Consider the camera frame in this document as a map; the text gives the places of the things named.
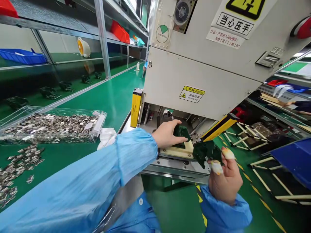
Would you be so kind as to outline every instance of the finger bandage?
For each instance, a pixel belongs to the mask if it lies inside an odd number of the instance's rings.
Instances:
[[[212,160],[212,170],[217,175],[220,175],[224,172],[221,163],[218,160]]]
[[[235,159],[234,153],[227,147],[222,147],[221,152],[226,159]]]

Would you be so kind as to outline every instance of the green plastic part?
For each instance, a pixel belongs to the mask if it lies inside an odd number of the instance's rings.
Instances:
[[[71,86],[72,86],[72,83],[70,83],[70,82],[61,81],[59,83],[59,87],[63,91],[66,91],[66,92],[73,92],[75,90],[75,89],[72,89]]]
[[[87,76],[87,75],[82,75],[81,76],[81,80],[85,84],[91,84],[92,83],[90,76]]]
[[[55,99],[61,97],[61,95],[59,95],[59,96],[56,95],[56,90],[52,87],[42,87],[42,88],[40,88],[40,93],[46,99],[55,100]]]
[[[27,99],[18,96],[8,98],[6,99],[6,102],[13,110],[20,109],[21,107],[24,107],[29,103]]]
[[[187,142],[189,142],[191,140],[191,137],[188,133],[188,129],[187,127],[184,127],[184,126],[180,126],[180,125],[177,125],[175,128],[174,128],[174,133],[173,135],[175,137],[186,137],[188,139]],[[186,146],[185,146],[185,143],[179,143],[179,144],[176,144],[176,145],[173,145],[173,147],[178,147],[178,148],[182,148],[182,149],[185,149]]]
[[[101,78],[101,73],[95,72],[95,78],[97,78],[97,79],[102,79],[102,78]]]
[[[221,165],[223,161],[221,158],[221,150],[215,145],[213,141],[197,142],[193,145],[193,157],[198,161],[201,167],[204,169],[204,162],[207,160],[218,160]]]

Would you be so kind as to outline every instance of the white cloth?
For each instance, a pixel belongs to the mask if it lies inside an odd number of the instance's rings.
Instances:
[[[100,150],[106,146],[109,146],[114,143],[116,140],[117,133],[114,128],[102,128],[100,130],[100,143],[97,147],[97,150]]]
[[[280,98],[287,90],[290,90],[290,89],[293,89],[291,85],[288,85],[288,84],[279,85],[274,89],[273,97],[278,93],[278,91],[280,91],[277,97],[277,98]]]

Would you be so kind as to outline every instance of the blue bin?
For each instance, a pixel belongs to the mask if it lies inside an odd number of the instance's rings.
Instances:
[[[3,57],[3,59],[27,65],[47,63],[47,59],[44,55],[35,53],[33,49],[31,50],[32,52],[22,49],[0,49],[0,56]]]
[[[285,83],[285,84],[286,85],[291,85],[293,87],[294,90],[287,90],[287,91],[292,92],[292,93],[300,93],[300,92],[304,92],[304,91],[309,89],[308,87],[299,86],[299,85],[296,85],[296,84],[291,84],[291,83]]]
[[[288,144],[272,150],[270,153],[305,187],[311,190],[311,138]]]

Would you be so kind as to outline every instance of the person's right hand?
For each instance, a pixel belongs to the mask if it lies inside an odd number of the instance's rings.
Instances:
[[[221,151],[224,166],[221,166],[218,160],[211,161],[209,190],[215,199],[235,205],[236,195],[243,180],[233,152],[226,147],[222,147]]]
[[[159,128],[152,134],[158,148],[168,148],[178,143],[186,142],[185,137],[175,137],[173,135],[176,125],[181,124],[180,120],[172,120],[162,123]]]
[[[295,103],[295,101],[288,101],[286,104],[285,104],[285,106],[289,106],[289,105],[292,105],[292,104],[294,104]]]

